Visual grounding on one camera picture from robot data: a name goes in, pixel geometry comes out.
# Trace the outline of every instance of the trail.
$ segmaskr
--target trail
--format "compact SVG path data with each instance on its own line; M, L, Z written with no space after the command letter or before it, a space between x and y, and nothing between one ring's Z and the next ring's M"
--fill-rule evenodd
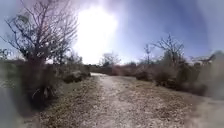
M90 117L85 119L80 127L184 127L183 120L189 112L189 106L181 106L186 112L179 112L179 119L176 119L168 108L170 106L167 107L167 102L157 92L147 89L146 94L144 89L138 88L139 83L136 83L136 80L100 75L97 75L97 79L98 105L94 106Z

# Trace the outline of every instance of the sky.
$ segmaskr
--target sky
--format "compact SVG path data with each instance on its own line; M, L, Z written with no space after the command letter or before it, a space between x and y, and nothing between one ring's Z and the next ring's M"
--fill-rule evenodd
M0 20L17 11L15 1L0 2ZM224 48L222 0L82 0L78 40L73 48L84 63L98 63L115 52L122 63L144 56L144 45L168 34L184 44L184 55L207 56ZM0 22L0 34L6 26ZM152 56L158 57L160 50Z

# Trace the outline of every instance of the blue sky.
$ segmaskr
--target blue sky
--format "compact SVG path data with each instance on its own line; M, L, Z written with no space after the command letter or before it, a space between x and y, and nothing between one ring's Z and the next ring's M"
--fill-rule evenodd
M1 35L6 31L2 21L16 11L18 3L15 1L0 2ZM209 55L224 48L222 0L86 1L103 6L116 17L118 27L108 47L118 53L124 62L140 59L146 43L155 43L168 34L184 44L187 57ZM154 54L157 56L160 52L155 51Z

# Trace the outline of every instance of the gravel path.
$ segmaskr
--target gravel path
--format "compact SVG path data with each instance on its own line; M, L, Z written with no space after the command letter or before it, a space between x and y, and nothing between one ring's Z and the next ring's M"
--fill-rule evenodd
M128 77L99 74L64 85L57 103L35 118L49 128L219 128L224 102Z

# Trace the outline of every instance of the vegetation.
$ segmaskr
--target vegetation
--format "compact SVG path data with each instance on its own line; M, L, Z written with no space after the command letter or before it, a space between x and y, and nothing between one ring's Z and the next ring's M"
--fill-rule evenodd
M113 61L103 61L105 63L101 66L90 66L90 69L93 72L109 75L132 76L138 80L155 82L157 86L209 96L210 84L217 79L211 76L211 70L214 69L216 63L220 64L220 62L215 61L217 58L223 60L220 59L224 57L221 51L215 52L207 59L194 59L194 63L192 63L184 58L183 44L170 35L151 45L152 47L149 44L144 47L146 57L138 63L130 62L118 65ZM164 54L160 59L152 60L150 54L155 47L161 49Z
M10 51L8 49L0 49L0 60L7 60L10 55Z
M19 84L31 105L43 108L56 97L58 78L81 69L80 57L67 57L76 35L77 18L70 13L69 1L38 0L33 6L21 2L24 11L6 20L11 33L1 38L22 55L21 63L12 61L17 66ZM1 58L7 55L1 51Z
M119 59L118 55L114 52L111 52L111 53L103 54L100 64L103 67L108 67L108 66L114 66L116 64L119 64L120 61L121 60Z

